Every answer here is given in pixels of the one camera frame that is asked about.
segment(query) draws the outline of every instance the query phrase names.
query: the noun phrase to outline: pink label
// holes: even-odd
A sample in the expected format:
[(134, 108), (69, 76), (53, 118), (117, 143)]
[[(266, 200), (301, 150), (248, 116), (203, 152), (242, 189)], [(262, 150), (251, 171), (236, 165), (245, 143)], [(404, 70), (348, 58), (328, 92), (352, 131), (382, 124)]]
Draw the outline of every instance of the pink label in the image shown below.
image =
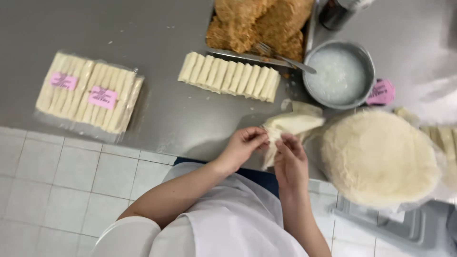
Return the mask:
[(99, 86), (92, 87), (89, 95), (89, 103), (112, 110), (116, 103), (117, 93)]
[(395, 98), (395, 87), (388, 80), (381, 80), (374, 85), (367, 104), (389, 104)]
[(68, 76), (66, 74), (55, 72), (49, 80), (52, 86), (61, 87), (73, 91), (78, 82), (77, 77)]

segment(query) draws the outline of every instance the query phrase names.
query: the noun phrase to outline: white shirt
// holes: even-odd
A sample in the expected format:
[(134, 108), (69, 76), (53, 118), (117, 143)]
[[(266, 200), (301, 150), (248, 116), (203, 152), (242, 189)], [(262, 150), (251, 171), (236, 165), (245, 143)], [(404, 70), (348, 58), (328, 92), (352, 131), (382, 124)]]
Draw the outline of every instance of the white shirt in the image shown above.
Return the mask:
[[(164, 181), (202, 164), (173, 167)], [(92, 257), (308, 256), (283, 229), (281, 203), (253, 181), (233, 174), (163, 230), (144, 217), (109, 226)]]

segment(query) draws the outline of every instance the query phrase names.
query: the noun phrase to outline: plastic packaging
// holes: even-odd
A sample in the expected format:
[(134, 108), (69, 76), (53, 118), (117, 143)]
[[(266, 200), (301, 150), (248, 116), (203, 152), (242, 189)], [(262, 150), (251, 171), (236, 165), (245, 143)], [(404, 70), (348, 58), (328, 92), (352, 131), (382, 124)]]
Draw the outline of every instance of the plastic packaging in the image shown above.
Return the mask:
[(122, 140), (144, 77), (137, 70), (58, 51), (44, 79), (35, 117), (108, 143)]
[[(332, 177), (331, 175), (326, 172), (326, 168), (324, 166), (324, 163), (322, 161), (321, 157), (321, 148), (322, 148), (322, 136), (326, 129), (328, 129), (330, 126), (333, 124), (339, 122), (340, 120), (344, 119), (345, 117), (348, 117), (356, 112), (369, 112), (371, 110), (379, 110), (379, 108), (373, 108), (373, 107), (366, 107), (366, 108), (359, 108), (354, 111), (348, 111), (343, 114), (341, 114), (338, 117), (333, 118), (330, 120), (328, 123), (326, 123), (323, 127), (320, 128), (320, 130), (315, 131), (310, 137), (307, 138), (307, 140), (304, 143), (304, 148), (305, 152), (308, 156), (308, 160), (312, 162), (317, 168), (319, 168), (329, 179), (330, 182), (332, 182)], [(435, 157), (436, 157), (436, 163), (441, 170), (442, 174), (446, 172), (446, 157), (444, 156), (444, 153), (442, 150), (435, 145), (431, 140), (430, 145), (433, 147)], [(450, 189), (448, 189), (445, 184), (442, 182), (442, 180), (439, 180), (439, 182), (436, 184), (435, 189), (431, 191), (426, 197), (422, 198), (419, 201), (412, 202), (412, 203), (398, 203), (394, 204), (392, 206), (388, 207), (379, 207), (377, 208), (376, 206), (369, 206), (370, 208), (377, 209), (377, 210), (382, 210), (382, 211), (387, 211), (387, 212), (400, 212), (400, 211), (409, 211), (418, 208), (419, 206), (423, 205), (424, 203), (428, 202), (429, 200), (439, 200), (442, 202), (448, 202), (448, 203), (454, 203), (453, 199), (456, 196), (455, 193), (453, 193)]]

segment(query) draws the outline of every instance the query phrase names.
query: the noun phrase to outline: dark blue pants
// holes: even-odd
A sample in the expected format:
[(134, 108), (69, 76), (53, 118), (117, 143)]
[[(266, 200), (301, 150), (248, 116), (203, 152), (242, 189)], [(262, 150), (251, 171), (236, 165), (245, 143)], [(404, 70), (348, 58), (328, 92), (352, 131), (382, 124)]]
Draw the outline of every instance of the dark blue pants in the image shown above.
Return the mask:
[[(206, 164), (205, 161), (197, 161), (197, 160), (192, 160), (192, 159), (187, 159), (187, 158), (182, 158), (178, 157), (173, 164), (173, 166), (180, 164), (182, 162), (197, 162), (197, 163), (203, 163)], [(245, 178), (248, 178), (255, 183), (259, 184), (266, 190), (270, 191), (272, 194), (276, 195), (276, 197), (279, 198), (279, 186), (278, 186), (278, 181), (276, 180), (275, 174), (267, 173), (267, 172), (261, 172), (261, 171), (254, 171), (254, 170), (248, 170), (248, 169), (239, 169), (236, 173), (242, 175)]]

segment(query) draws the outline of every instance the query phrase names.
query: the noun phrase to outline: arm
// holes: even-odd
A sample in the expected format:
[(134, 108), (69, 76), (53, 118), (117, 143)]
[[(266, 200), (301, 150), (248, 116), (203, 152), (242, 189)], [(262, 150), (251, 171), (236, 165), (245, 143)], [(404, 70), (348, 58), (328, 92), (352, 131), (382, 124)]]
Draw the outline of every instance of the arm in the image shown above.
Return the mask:
[(252, 152), (264, 147), (267, 141), (266, 131), (259, 127), (236, 131), (216, 160), (150, 189), (130, 205), (118, 220), (142, 216), (155, 221), (163, 229), (211, 188), (236, 172)]
[(279, 184), (284, 229), (302, 245), (310, 257), (331, 257), (330, 249), (317, 227), (308, 193), (308, 158), (300, 141), (283, 134), (277, 141), (275, 174)]

